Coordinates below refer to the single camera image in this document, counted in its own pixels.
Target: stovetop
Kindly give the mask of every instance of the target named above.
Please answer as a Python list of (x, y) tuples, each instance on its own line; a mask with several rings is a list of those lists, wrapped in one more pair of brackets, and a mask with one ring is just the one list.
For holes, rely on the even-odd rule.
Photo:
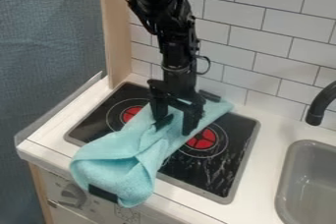
[[(84, 145), (120, 131), (148, 103), (149, 90), (124, 83), (65, 139)], [(212, 200), (228, 203), (252, 148), (257, 121), (227, 113), (188, 140), (163, 163), (158, 178)]]

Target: toy kitchen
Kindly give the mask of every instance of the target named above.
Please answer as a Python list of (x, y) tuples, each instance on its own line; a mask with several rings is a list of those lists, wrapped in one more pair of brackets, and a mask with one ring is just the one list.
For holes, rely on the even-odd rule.
[[(121, 131), (150, 102), (152, 90), (148, 77), (131, 71), (125, 0), (101, 2), (107, 76), (95, 75), (15, 136), (47, 224), (336, 223), (330, 167), (336, 133), (238, 104), (164, 160), (144, 203), (125, 208), (105, 191), (82, 190), (69, 169), (74, 155)], [(196, 77), (188, 78), (196, 85)], [(197, 84), (199, 90), (226, 99), (215, 87)]]

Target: faucet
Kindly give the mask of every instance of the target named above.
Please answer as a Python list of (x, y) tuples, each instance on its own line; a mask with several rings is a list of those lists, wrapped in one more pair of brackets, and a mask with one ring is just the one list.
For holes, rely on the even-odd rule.
[(319, 126), (324, 111), (334, 99), (336, 99), (336, 81), (325, 87), (313, 100), (306, 115), (306, 122), (312, 126)]

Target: gray curtain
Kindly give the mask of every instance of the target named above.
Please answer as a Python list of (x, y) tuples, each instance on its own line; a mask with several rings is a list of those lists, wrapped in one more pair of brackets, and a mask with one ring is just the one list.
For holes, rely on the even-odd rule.
[(43, 223), (13, 135), (104, 69), (99, 0), (0, 0), (0, 224)]

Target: black robotic arm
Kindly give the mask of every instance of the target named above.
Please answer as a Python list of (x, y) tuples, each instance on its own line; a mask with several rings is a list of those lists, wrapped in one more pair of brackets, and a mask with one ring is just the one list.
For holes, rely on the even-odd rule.
[(195, 90), (199, 40), (191, 5), (188, 0), (127, 1), (148, 32), (157, 35), (163, 55), (163, 81), (148, 81), (153, 117), (160, 125), (169, 122), (168, 105), (183, 111), (186, 136), (198, 125), (205, 103)]

